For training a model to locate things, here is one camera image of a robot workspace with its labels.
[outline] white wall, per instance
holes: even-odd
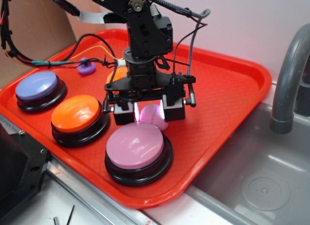
[[[211,9],[205,19],[209,26],[199,31],[195,46],[257,62],[270,71],[275,81],[294,34],[310,22],[310,0],[167,1],[199,13]],[[159,10],[173,23],[174,41],[194,29],[192,20],[164,8]]]

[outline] faucet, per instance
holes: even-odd
[[[278,77],[270,128],[279,134],[293,128],[294,112],[310,116],[310,23],[292,39]]]

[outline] purple button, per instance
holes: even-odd
[[[22,100],[34,100],[47,95],[57,85],[57,77],[51,71],[42,71],[23,79],[15,93]]]
[[[116,130],[107,143],[107,155],[119,168],[143,168],[161,154],[164,140],[161,131],[150,123],[130,123]]]
[[[80,65],[77,69],[80,74],[88,75],[96,71],[96,65],[94,62],[90,62],[87,65]]]

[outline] sink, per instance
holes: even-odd
[[[270,113],[256,107],[194,179],[194,197],[215,200],[236,224],[309,224],[310,119],[295,115],[293,130],[279,135]]]

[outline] orange tray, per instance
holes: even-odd
[[[97,34],[112,46],[117,57],[123,56],[123,50],[128,46],[126,31],[105,30]],[[87,37],[81,42],[73,60],[82,57],[104,59],[106,52],[102,46],[104,44],[99,40]],[[71,48],[52,57],[50,61],[65,57]],[[177,54],[178,61],[187,62],[188,46],[181,45]],[[172,143],[172,166],[157,182],[131,188],[115,183],[105,169],[106,143],[118,129],[112,114],[111,126],[101,138],[82,148],[69,149],[57,145],[52,137],[50,118],[53,108],[42,113],[27,114],[17,107],[17,84],[41,70],[27,72],[0,91],[0,113],[101,191],[119,203],[137,209],[156,207],[180,195],[271,86],[269,72],[258,64],[194,49],[191,74],[197,78],[194,84],[197,107],[186,106],[186,119],[169,122],[168,129],[164,131]],[[80,75],[76,69],[59,68],[52,71],[66,83],[66,98],[89,94],[102,102],[105,97],[103,87],[112,69],[97,64],[95,73],[86,76]],[[185,74],[186,67],[177,64],[177,72]],[[154,102],[139,103],[140,111],[151,103]]]

